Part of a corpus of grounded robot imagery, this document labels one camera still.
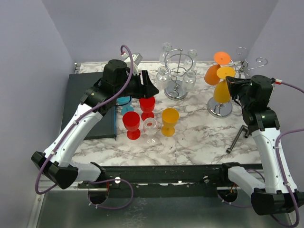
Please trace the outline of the yellow-orange wine glass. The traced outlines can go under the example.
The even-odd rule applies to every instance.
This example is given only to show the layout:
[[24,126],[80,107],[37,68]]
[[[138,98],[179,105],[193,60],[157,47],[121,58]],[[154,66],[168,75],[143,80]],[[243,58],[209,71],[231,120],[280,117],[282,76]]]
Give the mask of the yellow-orange wine glass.
[[226,77],[235,76],[235,70],[232,67],[224,66],[217,70],[217,76],[222,79],[221,82],[216,84],[213,98],[217,103],[228,103],[230,101],[230,93],[226,82]]

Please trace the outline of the red plastic wine glass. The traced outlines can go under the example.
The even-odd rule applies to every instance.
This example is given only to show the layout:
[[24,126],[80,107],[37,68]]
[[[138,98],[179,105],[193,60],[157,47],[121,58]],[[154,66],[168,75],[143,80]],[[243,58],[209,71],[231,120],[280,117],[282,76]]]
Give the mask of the red plastic wine glass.
[[140,116],[134,111],[126,112],[122,121],[127,130],[127,137],[130,140],[137,140],[141,135],[139,130]]
[[140,109],[142,110],[141,119],[145,121],[147,118],[154,118],[155,98],[140,98]]

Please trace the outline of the dark orange wine glass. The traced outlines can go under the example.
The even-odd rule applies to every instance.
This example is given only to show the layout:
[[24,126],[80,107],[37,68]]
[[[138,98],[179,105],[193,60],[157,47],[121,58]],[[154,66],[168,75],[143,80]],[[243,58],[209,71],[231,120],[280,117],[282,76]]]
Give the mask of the dark orange wine glass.
[[221,65],[228,65],[231,61],[231,57],[228,53],[220,51],[214,54],[213,57],[216,62],[206,72],[204,80],[208,85],[215,86],[220,82],[221,78],[217,75],[217,70],[221,68]]

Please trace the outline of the blue plastic wine glass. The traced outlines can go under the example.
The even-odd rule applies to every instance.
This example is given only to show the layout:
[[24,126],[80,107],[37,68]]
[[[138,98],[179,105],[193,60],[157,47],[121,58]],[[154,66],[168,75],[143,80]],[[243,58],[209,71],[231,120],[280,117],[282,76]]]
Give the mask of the blue plastic wine glass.
[[134,108],[132,107],[132,97],[131,96],[125,96],[125,97],[118,98],[117,105],[122,108],[121,109],[122,115],[125,115],[127,112],[134,111]]

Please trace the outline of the clear wine glass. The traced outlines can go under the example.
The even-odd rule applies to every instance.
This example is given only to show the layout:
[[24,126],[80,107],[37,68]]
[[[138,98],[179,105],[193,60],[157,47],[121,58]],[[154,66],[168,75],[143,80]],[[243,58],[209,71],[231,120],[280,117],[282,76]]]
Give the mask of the clear wine glass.
[[148,136],[147,143],[149,143],[149,144],[155,143],[156,140],[154,137],[158,131],[158,122],[156,121],[156,119],[151,118],[151,117],[145,119],[144,124],[143,124],[143,130],[144,130],[145,134]]

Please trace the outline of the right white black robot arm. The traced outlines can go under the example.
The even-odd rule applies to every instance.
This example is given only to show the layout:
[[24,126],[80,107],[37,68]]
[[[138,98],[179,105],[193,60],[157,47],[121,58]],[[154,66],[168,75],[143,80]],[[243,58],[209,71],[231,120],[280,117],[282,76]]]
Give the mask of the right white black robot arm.
[[262,75],[250,79],[226,78],[231,98],[240,101],[242,116],[262,162],[265,181],[249,174],[239,163],[222,164],[218,180],[224,186],[237,184],[251,199],[258,215],[298,211],[304,194],[298,190],[285,160],[282,133],[274,110],[268,107],[273,85],[283,81]]

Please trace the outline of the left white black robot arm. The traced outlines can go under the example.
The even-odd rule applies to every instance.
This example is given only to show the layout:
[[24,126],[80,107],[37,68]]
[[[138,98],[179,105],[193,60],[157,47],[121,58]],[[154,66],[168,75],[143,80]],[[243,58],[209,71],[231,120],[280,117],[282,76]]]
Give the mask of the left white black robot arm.
[[124,61],[109,60],[101,78],[85,91],[76,112],[60,135],[43,152],[34,152],[31,160],[40,174],[63,190],[76,181],[89,181],[96,188],[102,187],[105,175],[101,166],[94,162],[71,162],[77,148],[91,129],[116,105],[117,98],[150,98],[158,93],[146,70],[133,74]]

